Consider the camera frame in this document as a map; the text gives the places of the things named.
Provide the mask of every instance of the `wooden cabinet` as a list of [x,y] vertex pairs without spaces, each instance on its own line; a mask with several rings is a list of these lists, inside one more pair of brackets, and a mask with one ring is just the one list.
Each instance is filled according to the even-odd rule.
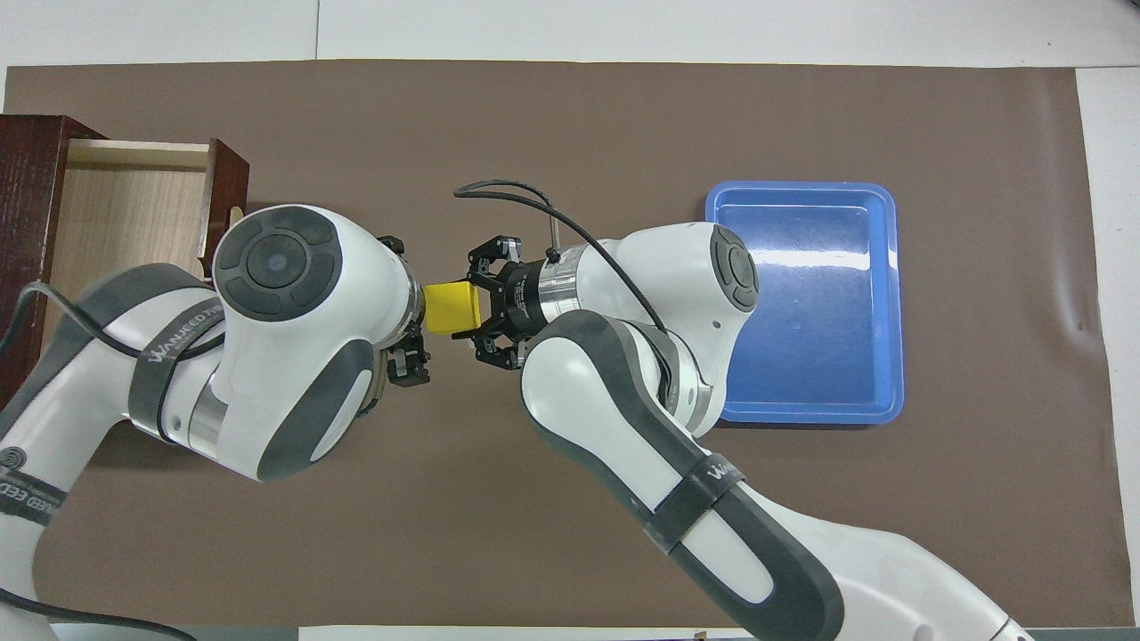
[[[21,289],[73,298],[148,262],[209,279],[213,250],[245,210],[250,165],[221,140],[107,140],[58,115],[0,115],[0,326]],[[39,358],[59,311],[40,300],[0,359],[0,405]]]

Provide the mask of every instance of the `black cable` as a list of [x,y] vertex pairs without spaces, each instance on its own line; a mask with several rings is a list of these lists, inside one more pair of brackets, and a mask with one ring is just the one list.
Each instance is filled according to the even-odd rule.
[[[494,178],[491,180],[480,180],[478,182],[472,182],[471,185],[464,185],[463,187],[459,187],[458,189],[456,189],[456,192],[470,192],[472,189],[482,189],[483,187],[518,187],[520,189],[523,189],[523,190],[530,192],[531,194],[535,194],[539,198],[543,198],[543,202],[546,203],[546,206],[548,206],[548,208],[553,208],[554,206],[554,203],[552,203],[551,200],[546,197],[546,194],[544,194],[543,190],[539,189],[538,187],[535,187],[534,185],[528,185],[526,182],[520,182],[519,180],[510,180],[510,179],[506,179],[506,178]],[[462,198],[462,197],[465,197],[465,196],[456,195],[456,197],[457,198]]]
[[24,611],[28,611],[36,615],[43,615],[46,617],[74,620],[78,623],[95,623],[99,625],[133,627],[137,630],[146,630],[148,632],[157,632],[158,634],[165,634],[168,636],[173,636],[174,639],[181,639],[181,641],[197,641],[197,639],[195,639],[193,634],[189,634],[188,632],[182,632],[177,627],[170,627],[169,625],[162,625],[160,623],[150,623],[148,620],[130,618],[130,617],[119,617],[114,615],[97,615],[93,612],[84,612],[81,610],[71,610],[57,606],[49,606],[47,603],[41,603],[39,601],[25,599],[19,594],[13,594],[11,592],[3,590],[2,587],[0,587],[0,602],[8,603],[14,608]]
[[[536,194],[538,197],[543,198],[544,202],[538,202],[536,200],[528,198],[527,196],[520,196],[518,194],[511,194],[508,192],[478,190],[482,187],[496,187],[496,186],[519,187],[520,189],[526,189],[532,194]],[[649,300],[645,298],[645,294],[642,293],[642,291],[637,287],[637,285],[634,284],[629,275],[626,274],[626,270],[622,269],[620,265],[618,265],[618,261],[613,260],[613,257],[610,255],[610,252],[605,251],[605,248],[603,248],[602,244],[598,243],[594,238],[594,236],[589,234],[589,232],[586,232],[580,225],[575,222],[573,219],[562,213],[561,211],[554,209],[554,206],[549,204],[549,198],[547,198],[546,195],[539,192],[538,189],[531,187],[530,185],[527,185],[526,182],[519,182],[516,180],[480,180],[479,182],[472,182],[471,185],[464,185],[463,187],[459,187],[458,189],[453,192],[451,195],[457,198],[491,198],[498,201],[510,201],[513,203],[524,204],[527,206],[535,208],[538,211],[545,212],[547,216],[557,219],[570,229],[573,229],[576,234],[581,236],[583,240],[589,244],[589,246],[594,248],[594,250],[597,251],[597,253],[602,257],[602,259],[605,260],[605,262],[609,263],[609,266],[613,269],[614,274],[618,275],[618,278],[621,278],[621,282],[626,284],[626,287],[629,289],[629,293],[632,293],[634,298],[637,299],[637,302],[640,302],[641,306],[645,309],[645,313],[649,314],[649,317],[653,320],[653,325],[656,325],[657,328],[660,330],[661,332],[666,331],[665,323],[662,323],[661,317],[657,315],[657,310],[653,309],[653,306],[650,305]]]
[[[16,313],[13,315],[11,324],[8,325],[8,330],[5,332],[3,338],[0,339],[0,355],[3,355],[6,351],[8,351],[8,348],[11,347],[11,343],[16,338],[16,331],[23,324],[24,316],[27,314],[27,309],[31,306],[32,298],[35,294],[42,294],[47,297],[48,300],[50,300],[51,302],[58,305],[60,309],[64,310],[64,314],[66,314],[68,318],[79,324],[79,326],[88,334],[90,334],[91,338],[97,339],[103,344],[109,347],[111,349],[124,356],[128,356],[130,358],[139,357],[139,350],[128,344],[124,344],[123,342],[119,341],[107,332],[103,331],[103,328],[99,327],[99,324],[96,323],[93,319],[91,319],[91,317],[88,316],[85,311],[83,311],[79,307],[75,307],[74,303],[67,300],[58,291],[56,291],[55,287],[41,281],[28,283],[26,286],[24,286],[23,290],[19,291],[19,295],[16,298]],[[196,356],[202,356],[203,354],[222,344],[225,340],[226,340],[225,334],[214,336],[213,339],[206,341],[205,343],[202,343],[198,347],[186,350],[179,356],[178,359],[186,360],[189,358],[194,358]]]

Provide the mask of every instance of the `circular joint cap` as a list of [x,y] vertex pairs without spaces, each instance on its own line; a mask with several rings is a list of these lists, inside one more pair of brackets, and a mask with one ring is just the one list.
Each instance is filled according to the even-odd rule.
[[214,284],[258,320],[308,314],[332,293],[342,255],[336,229],[303,206],[254,212],[222,240]]
[[717,226],[711,237],[712,268],[725,298],[742,311],[759,300],[759,278],[748,246],[727,227]]

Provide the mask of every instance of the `dark wood panel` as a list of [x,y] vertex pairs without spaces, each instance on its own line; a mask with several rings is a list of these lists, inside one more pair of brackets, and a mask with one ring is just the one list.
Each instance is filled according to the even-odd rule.
[[[24,285],[51,274],[51,246],[71,138],[103,136],[67,116],[0,116],[0,309],[6,328]],[[19,340],[0,360],[0,406],[8,403],[35,365],[43,310],[41,300],[31,318],[24,319]]]
[[222,234],[229,229],[230,209],[237,206],[245,212],[245,193],[249,186],[250,163],[221,140],[211,138],[205,200],[202,204],[202,246],[198,252],[206,278],[210,278],[214,250],[218,249]]

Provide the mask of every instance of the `yellow block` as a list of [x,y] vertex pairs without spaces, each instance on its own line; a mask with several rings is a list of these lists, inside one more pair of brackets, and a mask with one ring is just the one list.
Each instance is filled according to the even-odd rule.
[[474,330],[479,320],[479,291],[466,281],[424,287],[424,328],[450,335]]

